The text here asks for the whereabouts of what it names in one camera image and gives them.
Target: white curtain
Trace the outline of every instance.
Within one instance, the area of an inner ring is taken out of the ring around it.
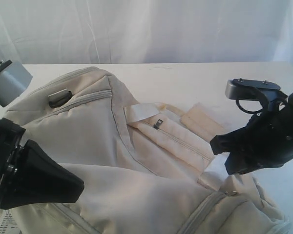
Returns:
[[[0,0],[0,59],[293,64],[293,0]]]

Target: white table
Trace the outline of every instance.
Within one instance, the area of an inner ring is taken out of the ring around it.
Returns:
[[[88,66],[90,65],[25,65],[34,78],[20,98],[57,76]],[[201,102],[222,117],[231,129],[244,126],[250,115],[241,112],[233,100],[225,97],[228,79],[268,80],[279,84],[286,94],[293,92],[293,67],[287,62],[98,64],[95,66],[115,74],[140,102],[165,102],[184,111]],[[258,107],[254,103],[247,103],[244,106],[254,109]],[[0,118],[5,109],[0,107]],[[256,174],[261,184],[293,222],[293,160],[280,169],[263,169]]]

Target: beige backpack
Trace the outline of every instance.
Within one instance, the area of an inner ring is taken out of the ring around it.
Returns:
[[[48,96],[63,89],[73,97],[51,108]],[[210,164],[208,141],[224,129],[200,106],[183,113],[140,104],[114,75],[89,67],[34,91],[5,117],[26,129],[24,142],[36,141],[85,184],[74,204],[12,209],[24,234],[283,234],[290,228],[251,174],[213,170],[225,156]]]

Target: beige bag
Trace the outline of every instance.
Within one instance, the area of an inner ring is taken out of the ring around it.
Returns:
[[[48,95],[63,89],[73,97],[51,108]],[[206,126],[185,120],[192,132],[179,122],[186,115],[161,103],[139,104],[114,75],[95,67],[31,93],[5,117],[26,129],[24,142],[36,141],[83,179],[85,189],[74,204],[12,209],[22,233],[287,233],[289,221],[250,174],[209,170],[215,161],[210,165],[205,140],[217,123],[207,115],[199,117]]]

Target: zipper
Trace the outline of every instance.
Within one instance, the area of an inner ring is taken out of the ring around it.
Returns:
[[[210,213],[213,207],[227,196],[224,193],[212,193],[204,199],[198,208],[191,214],[191,220],[188,220],[185,227],[178,234],[193,234],[199,228],[206,216]]]
[[[82,96],[76,98],[73,102],[71,102],[71,103],[68,102],[67,104],[63,105],[60,109],[58,109],[54,112],[51,112],[45,116],[42,116],[42,117],[36,119],[35,121],[39,122],[45,118],[48,118],[48,117],[54,116],[54,115],[58,115],[61,112],[68,111],[76,106],[79,106],[79,105],[82,105],[82,104],[85,104],[85,103],[88,103],[91,101],[96,101],[96,100],[100,100],[103,98],[111,98],[111,97],[112,97],[112,91],[110,89],[109,90],[101,90],[101,91],[91,93],[91,94],[85,94],[85,95],[82,95]]]
[[[189,145],[188,143],[186,143],[185,141],[183,141],[183,140],[181,140],[181,139],[179,139],[179,138],[173,136],[172,134],[170,134],[170,133],[168,133],[168,132],[165,132],[164,130],[160,129],[159,127],[160,127],[160,125],[161,125],[163,122],[160,122],[160,125],[159,125],[159,126],[158,126],[158,123],[156,123],[156,124],[157,124],[156,127],[154,127],[156,124],[155,124],[155,125],[151,125],[151,124],[149,124],[149,123],[147,123],[147,122],[142,122],[142,123],[143,123],[143,124],[146,124],[146,125],[148,125],[148,126],[150,126],[150,127],[152,127],[152,128],[155,128],[157,131],[159,131],[159,132],[161,132],[162,134],[166,135],[166,136],[169,137],[170,139],[172,139],[172,140],[178,142],[179,144],[181,144],[181,145],[184,146],[185,148],[192,150],[192,151],[195,152],[197,155],[199,155],[199,156],[205,158],[207,161],[210,161],[210,158],[208,158],[206,155],[204,155],[203,153],[201,153],[201,151],[200,151],[198,148],[195,148],[195,147]]]
[[[69,73],[67,73],[65,75],[57,77],[54,81],[44,85],[43,87],[40,87],[40,88],[36,89],[35,91],[31,92],[28,96],[36,93],[37,91],[39,91],[41,89],[45,89],[45,88],[47,88],[47,87],[49,87],[51,85],[55,85],[57,83],[61,83],[61,82],[70,80],[71,78],[83,75],[83,74],[85,74],[87,72],[90,72],[90,71],[93,71],[93,70],[96,70],[96,69],[97,69],[96,67],[86,67],[86,68],[83,68],[83,69],[79,69],[79,70],[76,70],[76,71],[69,72]]]

